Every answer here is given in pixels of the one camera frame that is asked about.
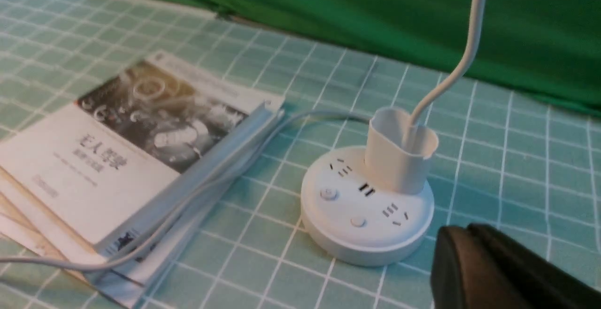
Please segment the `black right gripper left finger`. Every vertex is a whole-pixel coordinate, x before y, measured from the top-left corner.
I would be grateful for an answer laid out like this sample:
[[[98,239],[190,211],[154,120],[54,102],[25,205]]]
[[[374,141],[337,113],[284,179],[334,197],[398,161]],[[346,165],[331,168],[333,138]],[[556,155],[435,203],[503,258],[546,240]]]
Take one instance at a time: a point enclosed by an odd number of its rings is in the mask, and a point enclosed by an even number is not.
[[[482,245],[459,226],[437,234],[430,288],[436,309],[525,309]]]

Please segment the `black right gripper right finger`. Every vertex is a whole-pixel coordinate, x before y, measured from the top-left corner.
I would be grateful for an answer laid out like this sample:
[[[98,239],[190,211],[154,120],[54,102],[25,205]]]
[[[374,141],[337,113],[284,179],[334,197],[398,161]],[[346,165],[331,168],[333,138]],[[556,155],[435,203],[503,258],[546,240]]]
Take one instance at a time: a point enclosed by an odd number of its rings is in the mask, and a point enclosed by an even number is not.
[[[467,226],[509,283],[535,309],[599,309],[600,292],[488,224]]]

